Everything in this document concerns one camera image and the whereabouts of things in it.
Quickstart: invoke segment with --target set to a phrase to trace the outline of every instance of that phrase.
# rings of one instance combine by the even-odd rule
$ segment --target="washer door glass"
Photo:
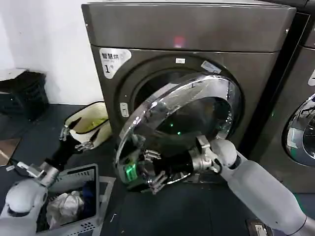
[[[163,156],[192,148],[199,135],[225,139],[242,114],[237,84],[211,73],[189,74],[181,80],[179,84],[172,80],[144,100],[125,123],[120,138],[136,134],[145,140],[141,145]]]
[[[293,114],[283,137],[294,161],[315,167],[315,94]]]

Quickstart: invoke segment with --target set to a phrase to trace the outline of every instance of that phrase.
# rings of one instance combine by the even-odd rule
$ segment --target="metal joint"
[[[70,129],[69,127],[63,127],[63,129],[60,132],[60,136],[59,136],[59,140],[60,141],[66,141],[67,140],[67,136],[70,134]]]

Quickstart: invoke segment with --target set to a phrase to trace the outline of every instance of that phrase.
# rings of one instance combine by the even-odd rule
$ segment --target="washing machine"
[[[250,158],[292,192],[315,192],[315,24],[304,34]]]
[[[110,0],[84,4],[82,10],[116,138],[150,95],[191,74],[206,73],[222,76],[235,88],[233,95],[228,97],[231,86],[226,86],[225,95],[217,95],[217,80],[208,98],[179,109],[155,135],[165,145],[175,139],[180,145],[193,130],[213,131],[212,121],[220,117],[226,122],[221,126],[229,127],[223,138],[236,146],[296,11],[256,0]],[[232,97],[237,106],[231,105]]]

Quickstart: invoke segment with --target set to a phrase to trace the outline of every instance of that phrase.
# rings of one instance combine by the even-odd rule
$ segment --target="second washing machine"
[[[249,155],[295,193],[315,193],[314,3],[301,9],[305,26]]]
[[[156,135],[176,136],[180,143],[196,127],[209,130],[220,117],[222,127],[231,125],[227,138],[236,146],[295,14],[294,7],[255,0],[105,1],[82,9],[117,138],[130,114],[151,94],[183,82],[186,75],[207,72],[223,76],[237,89],[216,99],[219,81],[212,83],[208,100],[177,111]]]

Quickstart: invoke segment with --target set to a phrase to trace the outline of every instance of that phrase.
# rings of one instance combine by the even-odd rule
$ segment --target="laundry basket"
[[[49,230],[46,220],[47,203],[53,201],[62,193],[82,189],[88,181],[95,184],[95,215]],[[37,220],[37,236],[77,236],[97,227],[99,225],[99,176],[97,165],[90,164],[61,172],[55,184],[49,188],[47,203],[43,206]]]

